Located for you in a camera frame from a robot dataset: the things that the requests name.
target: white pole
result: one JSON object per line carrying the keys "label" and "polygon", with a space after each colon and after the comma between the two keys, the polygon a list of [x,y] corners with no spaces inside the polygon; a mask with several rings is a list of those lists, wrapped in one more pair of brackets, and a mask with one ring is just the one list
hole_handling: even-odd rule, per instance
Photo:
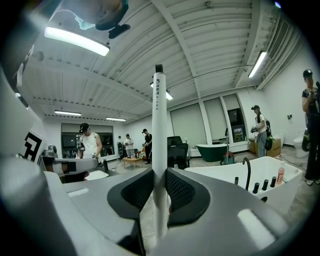
{"label": "white pole", "polygon": [[166,75],[157,72],[153,76],[152,100],[152,169],[154,171],[154,221],[156,242],[167,231],[167,99]]}

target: pink bottle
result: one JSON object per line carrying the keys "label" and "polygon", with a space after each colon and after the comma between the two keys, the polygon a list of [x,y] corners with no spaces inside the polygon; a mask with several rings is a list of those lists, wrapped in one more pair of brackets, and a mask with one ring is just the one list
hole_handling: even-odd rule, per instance
{"label": "pink bottle", "polygon": [[282,184],[282,180],[284,178],[285,175],[285,168],[283,166],[281,166],[278,170],[278,177],[276,178],[276,184],[277,185],[281,185]]}

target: concrete floor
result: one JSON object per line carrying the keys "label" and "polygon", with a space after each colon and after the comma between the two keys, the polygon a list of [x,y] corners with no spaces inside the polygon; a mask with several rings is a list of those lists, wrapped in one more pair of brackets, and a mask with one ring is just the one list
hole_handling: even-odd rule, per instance
{"label": "concrete floor", "polygon": [[[308,156],[305,156],[303,158],[295,158],[295,149],[290,147],[283,147],[281,150],[281,156],[282,158],[280,158],[280,160],[285,161],[295,167],[298,165],[298,167],[303,171],[300,186],[291,204],[290,211],[283,216],[289,224],[294,225],[302,221],[312,211],[315,199],[318,198],[320,192],[320,185],[316,185],[314,183],[312,186],[308,186],[304,181]],[[250,152],[239,153],[235,155],[235,162],[242,162],[244,157],[247,157],[249,160],[253,160],[256,158],[256,156]],[[220,163],[206,162],[202,158],[192,158],[190,160],[190,167],[210,167],[217,165],[220,165]],[[149,164],[143,163],[136,169],[144,171],[149,166]],[[124,168],[123,161],[119,160],[108,163],[108,168],[109,170],[115,168],[114,172],[110,171],[110,175],[125,174],[127,172],[131,172],[134,169],[133,166]],[[140,213],[140,223],[144,246],[146,251],[148,252],[156,244],[152,194],[150,195],[148,201],[146,202],[144,208]]]}

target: white bathtub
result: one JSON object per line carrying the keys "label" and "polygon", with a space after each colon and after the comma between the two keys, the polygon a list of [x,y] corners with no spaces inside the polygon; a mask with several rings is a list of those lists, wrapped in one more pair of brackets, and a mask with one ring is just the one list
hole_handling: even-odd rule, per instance
{"label": "white bathtub", "polygon": [[[260,183],[258,193],[254,195],[259,199],[267,197],[266,203],[274,210],[281,214],[287,214],[298,191],[303,172],[296,167],[284,163],[284,179],[286,182],[283,181],[281,185],[270,187],[272,177],[278,176],[281,164],[281,161],[269,156],[251,160],[251,178],[248,191],[252,193],[255,183]],[[247,183],[247,163],[244,165],[241,162],[222,166],[191,167],[185,170],[230,183],[234,183],[235,177],[239,177],[238,185],[242,188],[245,188]],[[269,182],[267,190],[263,191],[262,187],[265,180],[269,180]]]}

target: white tank top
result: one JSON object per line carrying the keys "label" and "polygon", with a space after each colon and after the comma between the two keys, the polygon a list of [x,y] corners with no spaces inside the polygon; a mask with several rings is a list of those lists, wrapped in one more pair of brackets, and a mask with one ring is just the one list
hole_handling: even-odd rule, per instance
{"label": "white tank top", "polygon": [[95,132],[91,132],[90,136],[82,135],[80,137],[80,141],[83,143],[85,147],[85,151],[83,152],[82,158],[92,158],[92,154],[97,152],[97,134]]}

